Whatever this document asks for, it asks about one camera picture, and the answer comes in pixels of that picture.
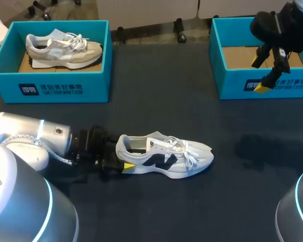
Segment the box logo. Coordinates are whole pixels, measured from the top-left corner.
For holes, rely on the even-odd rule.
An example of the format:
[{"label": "box logo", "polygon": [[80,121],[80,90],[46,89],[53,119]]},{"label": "box logo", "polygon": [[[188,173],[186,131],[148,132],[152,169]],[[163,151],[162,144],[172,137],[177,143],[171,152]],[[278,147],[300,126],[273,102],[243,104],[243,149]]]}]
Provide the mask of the box logo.
[{"label": "box logo", "polygon": [[246,81],[246,85],[244,86],[244,91],[254,91],[254,89],[258,86],[261,82],[260,79],[248,79]]},{"label": "box logo", "polygon": [[21,93],[25,96],[38,96],[38,90],[35,84],[19,84]]}]

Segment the shoe upper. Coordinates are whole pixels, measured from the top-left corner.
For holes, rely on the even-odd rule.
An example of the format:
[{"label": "shoe upper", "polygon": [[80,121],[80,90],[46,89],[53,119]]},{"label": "shoe upper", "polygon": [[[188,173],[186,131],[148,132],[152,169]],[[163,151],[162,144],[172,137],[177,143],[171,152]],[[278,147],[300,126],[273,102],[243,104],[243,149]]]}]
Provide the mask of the shoe upper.
[{"label": "shoe upper", "polygon": [[211,148],[205,144],[159,132],[142,137],[120,136],[116,154],[127,163],[155,166],[172,172],[199,169],[208,166],[214,159]]},{"label": "shoe upper", "polygon": [[55,29],[44,37],[28,34],[26,49],[29,56],[37,60],[83,63],[99,57],[103,52],[101,44],[87,40],[81,35]]}]

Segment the cardboard bottom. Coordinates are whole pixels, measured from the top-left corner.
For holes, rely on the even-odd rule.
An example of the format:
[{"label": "cardboard bottom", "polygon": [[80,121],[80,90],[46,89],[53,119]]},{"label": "cardboard bottom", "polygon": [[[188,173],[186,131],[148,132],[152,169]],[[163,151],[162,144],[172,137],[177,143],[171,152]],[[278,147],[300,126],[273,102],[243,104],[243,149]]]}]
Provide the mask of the cardboard bottom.
[{"label": "cardboard bottom", "polygon": [[34,73],[34,72],[99,72],[101,71],[101,67],[102,67],[102,62],[99,62],[96,65],[93,66],[88,66],[79,70],[71,70],[68,69],[66,67],[56,67],[56,68],[43,68],[43,69],[34,69],[33,67],[31,67],[30,63],[29,63],[29,55],[27,54],[27,52],[25,53],[19,70],[19,73]]},{"label": "cardboard bottom", "polygon": [[[253,69],[253,63],[258,47],[223,47],[223,54],[226,60],[228,69]],[[298,53],[291,53],[289,59],[290,67],[303,68],[303,63]],[[274,67],[273,52],[270,51],[270,56],[265,60],[260,68]]]}]

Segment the shoe tongue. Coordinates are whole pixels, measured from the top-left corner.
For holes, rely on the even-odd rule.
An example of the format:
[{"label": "shoe tongue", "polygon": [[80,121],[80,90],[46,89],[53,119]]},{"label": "shoe tongue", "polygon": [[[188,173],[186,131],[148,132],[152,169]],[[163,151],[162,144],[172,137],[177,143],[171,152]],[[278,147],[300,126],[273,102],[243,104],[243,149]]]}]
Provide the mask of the shoe tongue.
[{"label": "shoe tongue", "polygon": [[52,40],[52,39],[49,39],[49,40],[47,41],[47,46],[50,46],[52,42],[53,42],[53,40]]},{"label": "shoe tongue", "polygon": [[170,147],[170,144],[168,142],[164,142],[155,138],[147,138],[146,140],[146,152],[148,152],[149,150],[151,150],[151,148],[154,145],[158,145],[158,146],[162,146],[165,148]]},{"label": "shoe tongue", "polygon": [[54,40],[64,40],[65,33],[61,30],[54,29],[54,31],[50,34],[54,38]]},{"label": "shoe tongue", "polygon": [[[54,41],[53,39],[49,39],[47,41],[47,46],[50,46],[53,41]],[[61,43],[61,44],[69,44],[70,43],[68,41],[63,41],[63,40],[55,40],[55,41],[58,42],[58,43]]]}]

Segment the shoe toe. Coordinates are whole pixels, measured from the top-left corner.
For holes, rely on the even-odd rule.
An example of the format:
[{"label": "shoe toe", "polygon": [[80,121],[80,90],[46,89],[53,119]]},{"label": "shoe toe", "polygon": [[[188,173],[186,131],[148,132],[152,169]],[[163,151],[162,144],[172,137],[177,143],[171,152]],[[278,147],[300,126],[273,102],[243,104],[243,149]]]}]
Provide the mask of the shoe toe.
[{"label": "shoe toe", "polygon": [[103,52],[103,48],[101,46],[102,45],[100,43],[89,41],[87,43],[87,50],[94,50],[94,54],[96,55],[96,57],[98,57]]},{"label": "shoe toe", "polygon": [[199,155],[198,163],[200,165],[211,163],[212,160],[214,159],[214,155],[211,152],[212,150],[211,147],[205,144],[194,142],[194,141],[188,141],[188,148],[192,152]]}]

